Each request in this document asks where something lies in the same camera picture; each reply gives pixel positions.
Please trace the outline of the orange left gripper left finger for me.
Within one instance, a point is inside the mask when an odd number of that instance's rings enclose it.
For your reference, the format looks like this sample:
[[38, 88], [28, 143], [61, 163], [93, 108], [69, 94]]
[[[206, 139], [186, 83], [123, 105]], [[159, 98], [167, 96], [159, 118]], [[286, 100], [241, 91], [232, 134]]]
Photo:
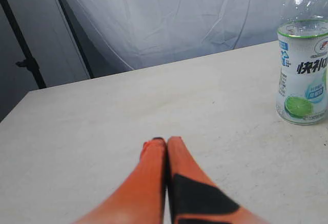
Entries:
[[165, 208], [166, 142], [143, 144], [140, 159], [126, 180], [76, 223], [162, 223]]

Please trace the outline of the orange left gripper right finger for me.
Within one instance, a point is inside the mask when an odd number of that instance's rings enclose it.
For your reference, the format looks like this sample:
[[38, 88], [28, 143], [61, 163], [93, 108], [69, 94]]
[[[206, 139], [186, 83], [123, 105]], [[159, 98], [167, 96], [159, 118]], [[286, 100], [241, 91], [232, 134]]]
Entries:
[[179, 136], [167, 142], [172, 223], [267, 223], [221, 191]]

